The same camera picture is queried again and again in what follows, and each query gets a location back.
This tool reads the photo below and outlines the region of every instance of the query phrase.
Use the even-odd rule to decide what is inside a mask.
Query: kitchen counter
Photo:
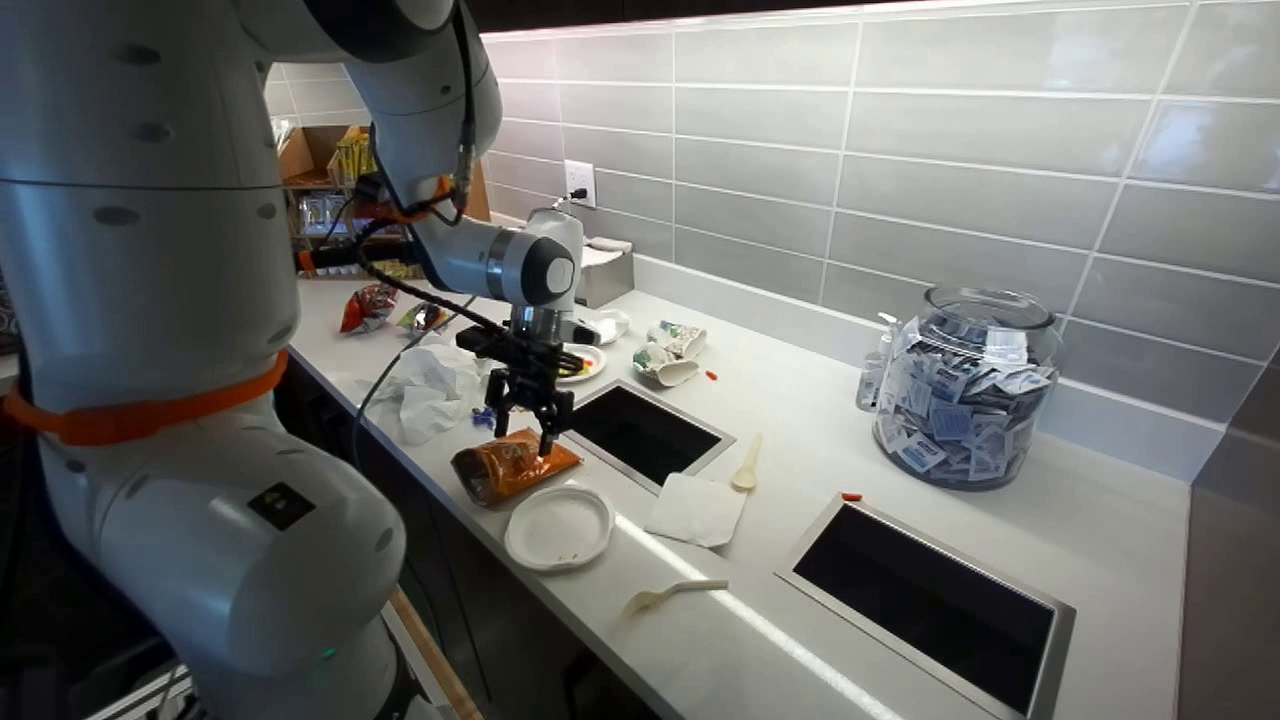
[[[355,408],[402,338],[394,330],[341,338],[334,322],[352,288],[352,282],[300,286],[291,347]],[[657,491],[565,436],[583,456],[572,480],[616,509],[616,532],[595,563],[568,578],[528,578],[498,552],[508,512],[477,509],[447,465],[455,449],[482,439],[479,432],[455,428],[431,444],[402,444],[391,399],[372,406],[372,423],[415,465],[425,491],[618,677],[660,695],[660,707],[734,720],[988,715],[780,580],[783,558],[815,518],[839,491],[858,491],[873,512],[1077,610],[1061,720],[1176,715],[1187,486],[1037,436],[1021,480],[1000,491],[927,490],[873,444],[873,416],[853,406],[856,370],[645,291],[606,304],[606,314],[633,318],[634,330],[657,322],[709,330],[703,370],[715,379],[698,378],[663,399],[734,436],[762,432],[759,490],[725,552],[647,535],[640,518]],[[618,379],[633,347],[634,340],[618,340],[606,372],[579,393]],[[728,475],[728,465],[734,469],[734,452],[720,452],[709,475]],[[624,616],[633,593],[679,578],[728,578],[728,593],[675,597],[645,616]]]

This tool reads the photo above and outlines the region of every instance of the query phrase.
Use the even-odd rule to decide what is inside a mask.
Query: glass jar
[[[896,326],[866,389],[880,452],[946,490],[1016,475],[1053,389],[1055,318],[1032,297],[927,288],[927,314]]]

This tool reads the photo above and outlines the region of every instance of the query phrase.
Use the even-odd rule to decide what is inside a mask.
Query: electrical outlet
[[[595,163],[565,159],[565,197],[568,204],[595,207]]]

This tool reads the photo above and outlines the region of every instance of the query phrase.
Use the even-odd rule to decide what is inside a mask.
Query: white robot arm
[[[259,86],[272,60],[345,60],[411,207],[495,134],[477,28],[452,0],[0,0],[0,17],[0,269],[33,370],[8,413],[38,428],[65,535],[168,635],[211,715],[389,712],[399,518],[264,395],[294,288]],[[510,299],[490,399],[555,432],[579,226],[415,231],[444,288]]]

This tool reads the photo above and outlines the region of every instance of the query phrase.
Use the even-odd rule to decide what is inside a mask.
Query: gray tile wall
[[[592,159],[592,231],[853,318],[1037,291],[1068,378],[1228,420],[1280,343],[1276,36],[1238,0],[505,34],[487,184],[520,216]]]

